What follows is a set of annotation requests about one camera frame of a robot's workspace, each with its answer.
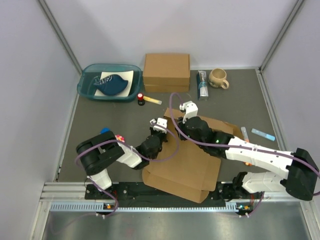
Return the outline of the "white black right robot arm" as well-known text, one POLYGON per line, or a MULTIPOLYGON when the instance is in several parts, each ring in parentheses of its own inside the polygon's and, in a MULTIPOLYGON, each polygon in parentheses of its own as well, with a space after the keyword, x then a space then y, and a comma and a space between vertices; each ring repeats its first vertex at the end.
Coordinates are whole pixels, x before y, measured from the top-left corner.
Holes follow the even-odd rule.
POLYGON ((260 192, 287 192, 292 197, 311 201, 315 194, 319 169, 310 154, 274 150, 252 144, 223 131, 213 130, 200 117, 173 122, 181 140, 189 140, 212 157, 249 163, 265 172, 240 172, 232 180, 234 194, 245 198, 260 192))

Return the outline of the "brown cardboard box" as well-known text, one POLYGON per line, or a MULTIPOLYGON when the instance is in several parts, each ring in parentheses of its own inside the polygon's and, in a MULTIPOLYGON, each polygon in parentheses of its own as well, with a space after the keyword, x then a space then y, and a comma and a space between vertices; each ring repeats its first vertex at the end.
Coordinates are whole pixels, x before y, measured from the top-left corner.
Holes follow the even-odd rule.
POLYGON ((221 159, 210 156, 189 140, 176 142, 178 134, 171 117, 177 119, 182 115, 177 109, 165 111, 167 127, 173 134, 167 135, 156 161, 142 170, 142 180, 149 187, 202 203, 216 189, 221 159))

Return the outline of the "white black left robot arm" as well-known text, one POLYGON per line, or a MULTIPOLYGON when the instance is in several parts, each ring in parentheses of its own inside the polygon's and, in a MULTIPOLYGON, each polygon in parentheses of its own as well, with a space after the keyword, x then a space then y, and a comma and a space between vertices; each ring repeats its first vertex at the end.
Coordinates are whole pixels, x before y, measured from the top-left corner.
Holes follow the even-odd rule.
POLYGON ((150 135, 137 147, 116 139, 112 131, 107 131, 76 147, 77 162, 82 164, 87 177, 96 186, 102 198, 109 198, 114 191, 107 168, 115 162, 141 170, 158 157, 163 143, 167 142, 167 129, 158 125, 150 127, 150 135))

